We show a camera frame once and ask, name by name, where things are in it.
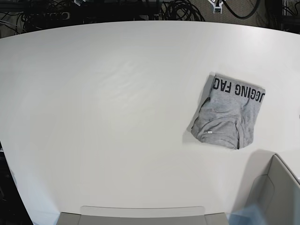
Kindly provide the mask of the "grey T-shirt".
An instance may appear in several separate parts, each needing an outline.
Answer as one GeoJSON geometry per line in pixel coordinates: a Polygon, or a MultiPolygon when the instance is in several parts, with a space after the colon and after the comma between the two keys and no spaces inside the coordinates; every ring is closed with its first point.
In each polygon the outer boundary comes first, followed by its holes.
{"type": "Polygon", "coordinates": [[[215,74],[191,134],[202,143],[238,150],[254,139],[254,127],[265,89],[215,74]]]}

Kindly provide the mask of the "blue blurred object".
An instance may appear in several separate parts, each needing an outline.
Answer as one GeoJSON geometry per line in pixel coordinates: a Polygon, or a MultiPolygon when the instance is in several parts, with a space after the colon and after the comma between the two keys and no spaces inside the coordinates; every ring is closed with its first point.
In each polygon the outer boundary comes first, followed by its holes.
{"type": "Polygon", "coordinates": [[[266,225],[267,222],[256,204],[227,215],[230,225],[266,225]]]}

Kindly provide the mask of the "grey box at right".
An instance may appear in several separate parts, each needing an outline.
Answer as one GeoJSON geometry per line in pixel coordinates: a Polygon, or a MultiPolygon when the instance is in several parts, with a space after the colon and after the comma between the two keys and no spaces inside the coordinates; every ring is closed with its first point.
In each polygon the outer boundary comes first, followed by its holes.
{"type": "Polygon", "coordinates": [[[247,203],[254,211],[254,225],[300,223],[300,181],[278,154],[272,156],[267,172],[255,179],[247,203]]]}

